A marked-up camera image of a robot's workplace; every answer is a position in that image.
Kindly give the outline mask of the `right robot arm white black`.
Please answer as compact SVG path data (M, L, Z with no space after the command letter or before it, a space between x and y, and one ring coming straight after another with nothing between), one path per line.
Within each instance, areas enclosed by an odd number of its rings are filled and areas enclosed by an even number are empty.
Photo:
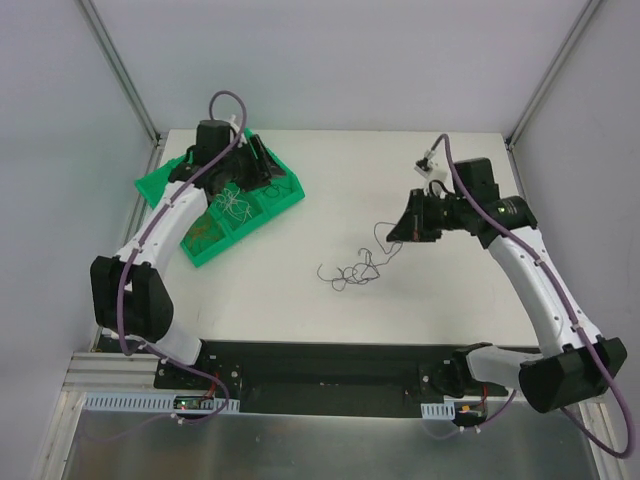
M502 268L531 321L538 353L527 354L481 342L455 350L432 375L434 389L460 398L492 383L521 391L529 405L547 413L604 394L608 377L627 358L618 338L605 338L581 313L575 299L559 294L560 281L537 220L526 201L503 197L487 158L456 163L462 187L448 190L443 167L416 163L425 188L411 190L405 211L388 234L390 242L435 242L445 231L466 231Z

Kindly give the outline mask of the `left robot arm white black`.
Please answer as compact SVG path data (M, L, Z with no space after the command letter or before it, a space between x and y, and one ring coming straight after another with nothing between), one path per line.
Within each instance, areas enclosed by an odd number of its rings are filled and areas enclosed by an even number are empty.
M96 323L127 342L149 345L178 362L176 375L188 388L204 387L210 363L201 358L203 342L174 318L174 304L163 282L169 260L192 225L207 213L228 185L243 192L268 186L285 170L257 134L232 121L203 120L194 145L164 166L167 183L141 229L111 257L90 267Z

